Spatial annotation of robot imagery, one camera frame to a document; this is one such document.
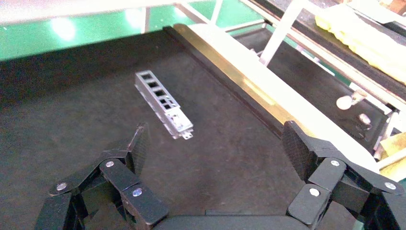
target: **silver bolt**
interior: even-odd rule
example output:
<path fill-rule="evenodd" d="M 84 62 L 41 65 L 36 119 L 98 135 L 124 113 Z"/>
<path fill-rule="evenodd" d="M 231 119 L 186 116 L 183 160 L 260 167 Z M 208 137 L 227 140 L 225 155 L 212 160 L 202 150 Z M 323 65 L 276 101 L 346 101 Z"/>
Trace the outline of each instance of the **silver bolt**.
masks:
<path fill-rule="evenodd" d="M 331 164 L 334 165 L 334 166 L 339 166 L 340 165 L 340 163 L 338 161 L 331 161 Z"/>
<path fill-rule="evenodd" d="M 139 196 L 142 194 L 142 189 L 137 188 L 133 191 L 133 196 Z"/>
<path fill-rule="evenodd" d="M 395 190 L 395 189 L 396 189 L 396 186 L 395 186 L 393 183 L 391 183 L 391 182 L 385 182 L 385 186 L 386 186 L 387 188 L 392 189 L 392 190 Z"/>
<path fill-rule="evenodd" d="M 320 195 L 320 192 L 315 188 L 311 188 L 309 191 L 310 191 L 310 194 L 312 194 L 314 196 Z"/>
<path fill-rule="evenodd" d="M 56 186 L 56 189 L 57 189 L 58 191 L 64 190 L 67 185 L 68 185 L 68 184 L 65 183 L 65 182 L 60 183 L 60 184 L 58 184 L 58 185 Z"/>
<path fill-rule="evenodd" d="M 109 161 L 109 162 L 106 163 L 106 166 L 107 166 L 107 167 L 112 167 L 113 165 L 114 165 L 114 162 L 113 162 L 113 161 Z"/>

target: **yellow object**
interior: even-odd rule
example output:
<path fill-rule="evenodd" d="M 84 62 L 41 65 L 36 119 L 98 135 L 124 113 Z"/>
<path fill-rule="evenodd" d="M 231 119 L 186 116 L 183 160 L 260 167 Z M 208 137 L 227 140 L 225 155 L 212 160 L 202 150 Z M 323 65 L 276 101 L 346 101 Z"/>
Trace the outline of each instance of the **yellow object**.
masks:
<path fill-rule="evenodd" d="M 351 8 L 340 4 L 323 9 L 316 15 L 316 24 L 333 33 L 371 66 L 406 85 L 406 46 L 365 23 Z"/>
<path fill-rule="evenodd" d="M 406 149 L 406 133 L 389 137 L 381 141 L 381 145 L 385 150 L 382 154 L 382 158 L 390 157 L 400 150 Z M 381 169 L 381 175 L 397 182 L 406 178 L 406 158 Z"/>

